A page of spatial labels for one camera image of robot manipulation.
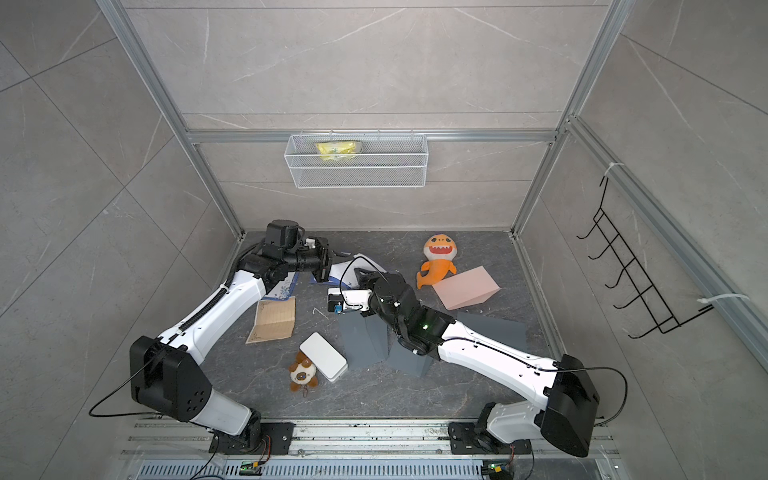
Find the white blue bordered letter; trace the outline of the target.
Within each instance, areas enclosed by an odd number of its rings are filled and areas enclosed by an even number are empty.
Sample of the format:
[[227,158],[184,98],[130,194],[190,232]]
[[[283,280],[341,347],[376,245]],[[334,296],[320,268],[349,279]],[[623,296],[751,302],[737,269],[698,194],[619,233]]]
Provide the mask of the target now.
[[284,280],[279,282],[264,296],[264,299],[272,301],[288,300],[293,295],[297,281],[297,273],[289,272]]

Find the grey envelope front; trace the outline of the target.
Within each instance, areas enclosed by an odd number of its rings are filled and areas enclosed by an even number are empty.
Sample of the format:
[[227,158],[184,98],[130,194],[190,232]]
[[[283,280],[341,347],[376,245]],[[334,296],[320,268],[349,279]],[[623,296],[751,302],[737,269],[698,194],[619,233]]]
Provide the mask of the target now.
[[524,323],[459,312],[457,319],[467,328],[519,351],[527,351],[527,328]]

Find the grey envelope gold rose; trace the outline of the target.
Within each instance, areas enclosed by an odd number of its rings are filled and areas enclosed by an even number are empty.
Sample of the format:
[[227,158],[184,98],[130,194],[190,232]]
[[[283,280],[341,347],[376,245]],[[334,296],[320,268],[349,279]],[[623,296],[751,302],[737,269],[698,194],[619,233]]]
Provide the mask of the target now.
[[417,355],[403,347],[397,337],[393,339],[385,361],[390,368],[417,378],[425,377],[433,363],[432,357]]

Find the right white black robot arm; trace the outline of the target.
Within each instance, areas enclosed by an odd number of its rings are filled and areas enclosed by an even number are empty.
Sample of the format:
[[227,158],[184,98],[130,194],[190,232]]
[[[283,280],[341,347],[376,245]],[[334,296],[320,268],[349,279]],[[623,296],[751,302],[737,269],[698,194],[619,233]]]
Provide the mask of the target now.
[[361,268],[354,273],[368,295],[364,315],[385,321],[401,346],[473,370],[521,396],[515,404],[490,402],[483,408],[469,432],[470,448],[500,453],[516,441],[541,435],[566,454],[588,455],[600,398],[580,360],[536,357],[483,336],[425,306],[398,273]]

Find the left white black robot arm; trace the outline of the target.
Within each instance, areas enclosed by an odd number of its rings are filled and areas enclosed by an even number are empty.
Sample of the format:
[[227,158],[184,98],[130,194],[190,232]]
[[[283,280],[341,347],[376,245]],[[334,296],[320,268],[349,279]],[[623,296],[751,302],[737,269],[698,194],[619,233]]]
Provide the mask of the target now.
[[307,236],[297,222],[270,222],[264,238],[240,253],[223,284],[191,314],[131,345],[132,399],[212,431],[218,452],[256,450],[266,441],[260,413],[216,391],[201,366],[235,321],[289,273],[307,271],[317,282],[327,281],[333,256],[326,238]]

